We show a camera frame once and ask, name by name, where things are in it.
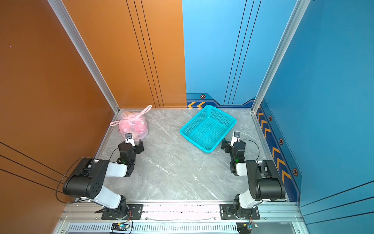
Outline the pink plastic bag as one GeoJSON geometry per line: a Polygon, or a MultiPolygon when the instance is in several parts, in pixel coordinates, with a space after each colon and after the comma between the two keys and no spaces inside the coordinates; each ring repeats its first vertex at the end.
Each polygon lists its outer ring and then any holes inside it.
{"type": "Polygon", "coordinates": [[[149,132],[145,114],[151,109],[152,105],[148,105],[141,112],[124,111],[119,115],[117,121],[110,123],[110,126],[117,126],[124,139],[127,134],[131,134],[134,140],[143,139],[149,132]]]}

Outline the teal plastic mesh basket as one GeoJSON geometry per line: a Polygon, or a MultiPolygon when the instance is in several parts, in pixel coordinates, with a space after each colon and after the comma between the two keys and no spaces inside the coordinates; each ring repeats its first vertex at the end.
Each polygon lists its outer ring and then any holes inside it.
{"type": "Polygon", "coordinates": [[[231,115],[207,105],[180,129],[180,134],[200,150],[211,153],[236,123],[231,115]]]}

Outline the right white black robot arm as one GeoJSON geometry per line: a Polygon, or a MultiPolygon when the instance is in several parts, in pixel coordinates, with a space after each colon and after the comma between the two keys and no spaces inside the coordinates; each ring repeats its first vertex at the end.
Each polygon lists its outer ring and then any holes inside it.
{"type": "Polygon", "coordinates": [[[255,212],[257,207],[266,201],[286,198],[286,189],[278,170],[272,160],[245,160],[246,143],[222,141],[221,149],[230,154],[230,171],[235,176],[247,178],[248,189],[238,194],[233,200],[233,207],[228,215],[237,219],[259,218],[255,212]]]}

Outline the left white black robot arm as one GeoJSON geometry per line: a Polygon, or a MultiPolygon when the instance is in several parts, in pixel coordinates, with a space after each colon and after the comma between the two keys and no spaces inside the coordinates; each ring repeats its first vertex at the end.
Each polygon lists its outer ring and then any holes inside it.
{"type": "Polygon", "coordinates": [[[96,213],[102,213],[103,220],[132,219],[125,196],[107,188],[104,180],[107,177],[130,177],[135,169],[136,156],[144,152],[144,143],[127,139],[118,145],[118,150],[120,157],[116,162],[82,158],[62,187],[67,196],[100,205],[102,208],[96,213]]]}

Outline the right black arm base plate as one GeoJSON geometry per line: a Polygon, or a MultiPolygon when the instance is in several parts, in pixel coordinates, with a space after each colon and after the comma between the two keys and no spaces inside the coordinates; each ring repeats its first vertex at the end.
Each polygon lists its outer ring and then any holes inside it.
{"type": "Polygon", "coordinates": [[[220,216],[222,220],[231,220],[231,219],[245,219],[245,220],[259,220],[261,219],[258,207],[254,209],[235,209],[232,203],[230,204],[220,204],[220,216]]]}

